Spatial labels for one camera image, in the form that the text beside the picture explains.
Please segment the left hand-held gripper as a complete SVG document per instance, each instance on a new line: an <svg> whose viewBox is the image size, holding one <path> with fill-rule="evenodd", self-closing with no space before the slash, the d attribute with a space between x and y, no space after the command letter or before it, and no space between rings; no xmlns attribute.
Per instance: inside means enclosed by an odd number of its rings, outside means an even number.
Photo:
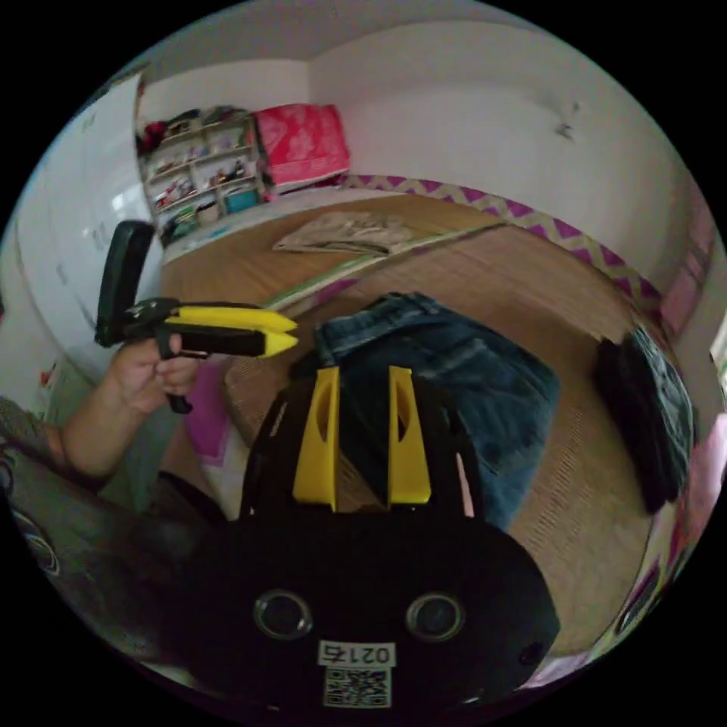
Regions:
<svg viewBox="0 0 727 727"><path fill-rule="evenodd" d="M149 298L121 314L121 340L157 340L170 354L173 335L178 355L206 359L212 354L275 357L294 348L289 334L298 324L278 311L227 303L182 303L175 298Z"/></svg>

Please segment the person's left hand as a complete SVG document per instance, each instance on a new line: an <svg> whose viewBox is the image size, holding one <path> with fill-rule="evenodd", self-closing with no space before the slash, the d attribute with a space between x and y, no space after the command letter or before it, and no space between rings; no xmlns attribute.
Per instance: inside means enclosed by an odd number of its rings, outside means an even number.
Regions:
<svg viewBox="0 0 727 727"><path fill-rule="evenodd" d="M125 344L111 364L111 378L122 402L137 413L150 414L162 404L185 398L198 378L200 361L178 355L180 338L173 335L170 354L157 340Z"/></svg>

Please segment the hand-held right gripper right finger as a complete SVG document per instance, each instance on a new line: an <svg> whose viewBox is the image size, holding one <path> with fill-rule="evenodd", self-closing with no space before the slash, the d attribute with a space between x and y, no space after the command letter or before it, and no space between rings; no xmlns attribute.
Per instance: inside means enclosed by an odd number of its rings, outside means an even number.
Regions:
<svg viewBox="0 0 727 727"><path fill-rule="evenodd" d="M412 372L388 369L388 506L429 502L429 469Z"/></svg>

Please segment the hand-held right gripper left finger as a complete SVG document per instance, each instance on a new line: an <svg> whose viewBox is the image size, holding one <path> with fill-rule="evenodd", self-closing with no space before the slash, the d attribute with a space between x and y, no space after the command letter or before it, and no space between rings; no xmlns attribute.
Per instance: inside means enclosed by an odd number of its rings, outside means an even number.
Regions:
<svg viewBox="0 0 727 727"><path fill-rule="evenodd" d="M318 370L292 488L298 504L339 509L339 408L338 367Z"/></svg>

